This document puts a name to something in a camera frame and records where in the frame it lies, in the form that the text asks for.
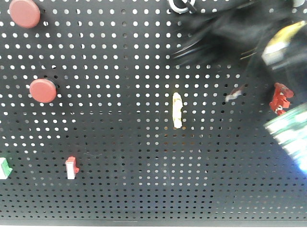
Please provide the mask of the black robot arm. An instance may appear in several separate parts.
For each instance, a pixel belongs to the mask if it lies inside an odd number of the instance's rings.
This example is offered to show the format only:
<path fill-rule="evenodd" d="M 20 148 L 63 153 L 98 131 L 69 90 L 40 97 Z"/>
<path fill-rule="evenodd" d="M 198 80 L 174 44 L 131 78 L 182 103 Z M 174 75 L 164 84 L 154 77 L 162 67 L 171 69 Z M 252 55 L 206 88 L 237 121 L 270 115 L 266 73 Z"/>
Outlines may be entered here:
<path fill-rule="evenodd" d="M 270 134 L 298 168 L 307 170 L 307 17 L 294 12 L 302 0 L 244 0 L 211 13 L 189 1 L 180 20 L 190 38 L 172 54 L 176 65 L 241 65 L 246 76 L 273 82 L 269 103 L 277 117 Z"/>

